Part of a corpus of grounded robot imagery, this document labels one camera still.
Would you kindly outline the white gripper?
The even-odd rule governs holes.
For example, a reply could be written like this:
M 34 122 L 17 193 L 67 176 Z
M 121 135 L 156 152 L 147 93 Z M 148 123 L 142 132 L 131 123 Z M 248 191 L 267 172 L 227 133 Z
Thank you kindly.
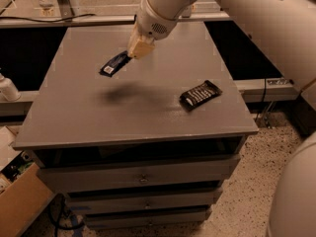
M 154 40 L 165 39 L 176 27 L 177 21 L 160 16 L 151 6 L 149 0 L 141 0 L 135 18 L 128 45 L 127 55 L 140 59 L 154 48 Z

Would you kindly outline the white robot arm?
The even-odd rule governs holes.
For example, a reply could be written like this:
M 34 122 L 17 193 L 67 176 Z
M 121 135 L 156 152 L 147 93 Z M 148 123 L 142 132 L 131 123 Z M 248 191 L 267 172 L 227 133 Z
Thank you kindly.
M 141 0 L 127 46 L 140 58 L 166 38 L 197 0 Z M 315 80 L 315 5 L 308 0 L 215 0 L 283 75 L 302 90 Z M 316 136 L 310 135 L 283 168 L 270 210 L 267 237 L 316 237 Z

